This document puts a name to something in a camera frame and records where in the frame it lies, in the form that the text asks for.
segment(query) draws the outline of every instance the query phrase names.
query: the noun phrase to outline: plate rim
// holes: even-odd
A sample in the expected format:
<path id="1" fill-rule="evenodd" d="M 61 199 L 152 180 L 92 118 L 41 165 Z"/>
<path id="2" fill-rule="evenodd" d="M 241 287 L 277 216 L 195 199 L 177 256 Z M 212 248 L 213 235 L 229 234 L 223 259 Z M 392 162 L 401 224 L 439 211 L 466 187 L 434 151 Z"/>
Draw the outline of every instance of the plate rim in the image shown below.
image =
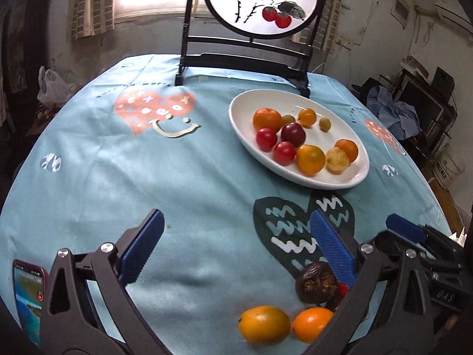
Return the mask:
<path id="1" fill-rule="evenodd" d="M 328 111 L 329 113 L 331 113 L 333 116 L 337 117 L 340 121 L 342 121 L 347 127 L 349 127 L 352 132 L 358 137 L 358 139 L 360 140 L 360 143 L 361 143 L 361 148 L 363 150 L 363 152 L 365 153 L 366 157 L 367 157 L 367 168 L 366 168 L 366 171 L 365 172 L 362 172 L 362 175 L 360 175 L 360 177 L 358 177 L 357 179 L 355 180 L 351 180 L 350 183 L 327 183 L 327 182 L 321 182 L 321 181 L 318 181 L 318 180 L 315 180 L 314 178 L 308 178 L 308 177 L 305 177 L 305 176 L 302 176 L 302 174 L 296 174 L 295 172 L 292 172 L 292 171 L 289 171 L 287 169 L 281 169 L 282 172 L 284 172 L 286 175 L 282 175 L 280 172 L 276 171 L 273 169 L 272 167 L 272 164 L 264 164 L 262 163 L 261 161 L 259 161 L 259 159 L 252 153 L 252 150 L 255 149 L 255 147 L 253 147 L 248 141 L 247 139 L 243 136 L 243 134 L 241 133 L 240 129 L 238 129 L 237 125 L 235 124 L 235 120 L 233 119 L 233 115 L 232 115 L 232 109 L 233 109 L 233 106 L 235 104 L 235 101 L 238 99 L 238 97 L 242 96 L 243 94 L 246 94 L 248 92 L 255 92 L 255 91 L 275 91 L 275 92 L 283 92 L 283 93 L 287 93 L 287 94 L 290 94 L 290 95 L 293 95 L 293 96 L 297 96 L 299 98 L 303 98 L 305 100 L 308 100 L 318 106 L 321 106 L 322 108 L 324 108 L 326 111 Z M 249 91 L 245 91 L 245 92 L 242 92 L 240 94 L 238 94 L 237 96 L 235 96 L 231 103 L 230 103 L 230 106 L 229 106 L 229 118 L 230 118 L 230 122 L 232 124 L 232 127 L 233 127 L 233 130 L 235 131 L 236 135 L 238 136 L 238 138 L 240 139 L 240 142 L 243 144 L 243 146 L 245 147 L 245 149 L 250 153 L 250 155 L 256 159 L 260 164 L 262 164 L 263 166 L 265 166 L 267 169 L 269 169 L 270 171 L 274 172 L 275 174 L 281 176 L 282 178 L 286 179 L 286 180 L 289 180 L 293 183 L 296 183 L 296 184 L 299 184 L 299 185 L 302 185 L 304 187 L 308 187 L 308 188 L 314 188 L 314 189 L 328 189 L 328 190 L 337 190 L 337 189 L 348 189 L 348 188 L 353 188 L 354 186 L 360 184 L 362 181 L 364 181 L 366 179 L 366 177 L 368 176 L 368 173 L 370 172 L 370 155 L 368 155 L 368 152 L 365 148 L 365 145 L 363 143 L 363 141 L 361 140 L 360 136 L 358 135 L 358 133 L 356 133 L 354 131 L 353 128 L 351 128 L 347 123 L 346 121 L 344 121 L 342 118 L 340 118 L 336 113 L 333 113 L 331 110 L 329 110 L 328 108 L 326 108 L 325 106 L 323 106 L 322 104 L 319 104 L 319 103 L 316 103 L 314 100 L 312 99 L 309 99 L 309 98 L 306 98 L 306 97 L 303 97 L 299 94 L 296 94 L 296 93 L 292 93 L 292 92 L 287 92 L 287 91 L 281 91 L 279 89 L 251 89 Z M 273 162 L 271 159 L 269 159 L 269 157 L 267 157 L 266 155 L 263 155 L 263 154 L 258 154 L 258 156 L 261 156 L 263 159 L 268 159 L 270 162 Z"/>

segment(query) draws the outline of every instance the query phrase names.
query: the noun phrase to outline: blue gripper pad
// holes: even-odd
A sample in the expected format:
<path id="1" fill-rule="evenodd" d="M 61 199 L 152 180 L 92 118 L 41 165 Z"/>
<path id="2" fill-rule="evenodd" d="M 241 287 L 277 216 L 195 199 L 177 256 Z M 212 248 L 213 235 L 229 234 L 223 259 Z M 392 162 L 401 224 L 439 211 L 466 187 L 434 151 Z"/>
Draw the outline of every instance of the blue gripper pad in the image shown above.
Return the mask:
<path id="1" fill-rule="evenodd" d="M 320 211 L 310 215 L 310 233 L 317 241 L 335 277 L 350 289 L 356 282 L 355 259 L 340 239 L 337 231 Z"/>
<path id="2" fill-rule="evenodd" d="M 156 210 L 122 255 L 118 282 L 134 283 L 164 232 L 164 215 Z"/>
<path id="3" fill-rule="evenodd" d="M 421 228 L 396 214 L 387 217 L 386 227 L 412 243 L 424 243 L 427 239 Z"/>

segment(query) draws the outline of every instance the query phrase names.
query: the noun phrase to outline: light blue tablecloth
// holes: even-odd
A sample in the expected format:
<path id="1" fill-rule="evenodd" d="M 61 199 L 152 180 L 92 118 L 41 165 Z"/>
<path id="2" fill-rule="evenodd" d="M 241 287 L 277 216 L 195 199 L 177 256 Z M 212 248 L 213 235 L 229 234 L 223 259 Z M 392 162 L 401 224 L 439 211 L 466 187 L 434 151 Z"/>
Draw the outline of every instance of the light blue tablecloth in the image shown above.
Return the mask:
<path id="1" fill-rule="evenodd" d="M 290 318 L 305 308 L 293 276 L 321 255 L 307 231 L 311 211 L 322 209 L 360 243 L 385 229 L 391 213 L 449 232 L 410 157 L 339 82 L 311 74 L 310 97 L 356 131 L 370 173 L 351 190 L 314 191 L 259 164 L 228 118 L 239 93 L 298 93 L 291 84 L 190 68 L 184 86 L 175 87 L 178 60 L 146 55 L 121 61 L 77 93 L 37 141 L 0 218 L 0 295 L 16 318 L 14 259 L 49 271 L 59 248 L 95 251 L 158 208 L 168 228 L 127 290 L 167 347 L 176 355 L 299 354 L 307 345 L 294 338 L 271 349 L 249 346 L 237 319 L 264 304 Z M 162 131 L 150 126 L 152 119 Z M 180 138 L 163 135 L 194 123 L 200 127 Z M 96 286 L 92 293 L 107 331 L 119 338 Z M 356 337 L 367 331 L 379 297 Z"/>

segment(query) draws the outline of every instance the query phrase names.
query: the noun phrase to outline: wooden floor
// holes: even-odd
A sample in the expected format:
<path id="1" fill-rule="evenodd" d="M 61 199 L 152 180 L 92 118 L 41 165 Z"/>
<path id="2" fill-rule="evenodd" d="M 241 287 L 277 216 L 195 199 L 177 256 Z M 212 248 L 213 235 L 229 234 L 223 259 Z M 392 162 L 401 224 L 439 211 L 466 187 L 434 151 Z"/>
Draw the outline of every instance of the wooden floor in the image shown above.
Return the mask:
<path id="1" fill-rule="evenodd" d="M 446 189 L 443 189 L 442 186 L 438 183 L 434 175 L 432 174 L 432 167 L 429 166 L 422 170 L 422 174 L 429 183 L 432 191 L 434 192 L 435 197 L 437 198 L 438 203 L 440 204 L 442 211 L 446 217 L 448 225 L 453 232 L 456 232 L 458 235 L 463 229 L 462 219 L 458 210 L 456 209 L 455 202 L 453 201 L 450 192 Z"/>

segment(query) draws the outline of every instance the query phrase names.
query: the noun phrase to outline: white plate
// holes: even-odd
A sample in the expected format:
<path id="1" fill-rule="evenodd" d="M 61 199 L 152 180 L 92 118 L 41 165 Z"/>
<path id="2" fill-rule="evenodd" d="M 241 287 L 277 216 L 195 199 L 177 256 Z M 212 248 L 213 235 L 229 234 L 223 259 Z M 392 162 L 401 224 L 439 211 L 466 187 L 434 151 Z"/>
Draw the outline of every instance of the white plate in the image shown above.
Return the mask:
<path id="1" fill-rule="evenodd" d="M 316 145 L 327 152 L 338 140 L 346 138 L 354 141 L 358 146 L 357 159 L 341 175 L 333 175 L 323 168 L 311 178 L 301 174 L 295 163 L 287 167 L 279 165 L 273 160 L 272 152 L 262 152 L 256 144 L 256 130 L 252 120 L 254 113 L 260 108 L 273 108 L 282 116 L 290 114 L 296 119 L 301 109 L 312 108 L 317 113 L 317 123 L 310 129 L 304 129 L 307 134 L 306 144 Z M 229 116 L 233 129 L 248 152 L 271 171 L 297 184 L 331 190 L 351 188 L 361 183 L 370 169 L 370 160 L 365 146 L 353 129 L 327 108 L 297 94 L 273 89 L 247 91 L 233 99 L 230 104 Z M 328 133 L 322 132 L 318 126 L 318 121 L 322 117 L 327 117 L 332 123 L 332 128 Z"/>

